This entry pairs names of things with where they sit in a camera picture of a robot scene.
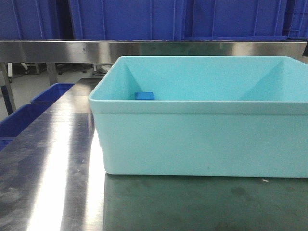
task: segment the blue crate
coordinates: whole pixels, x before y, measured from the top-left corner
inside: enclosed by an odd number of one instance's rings
[[[0,137],[0,151],[5,148],[13,138]]]
[[[55,83],[42,93],[38,94],[31,100],[36,104],[53,104],[64,93],[66,93],[74,84],[73,83]]]
[[[288,0],[283,30],[289,39],[308,38],[308,0]]]
[[[0,40],[72,39],[68,0],[0,0]]]
[[[107,173],[308,177],[307,89],[289,57],[128,56],[89,102]]]
[[[0,137],[14,138],[40,116],[50,105],[26,104],[0,122]]]
[[[287,0],[188,0],[184,40],[285,40]]]
[[[186,0],[70,0],[75,39],[181,40]]]

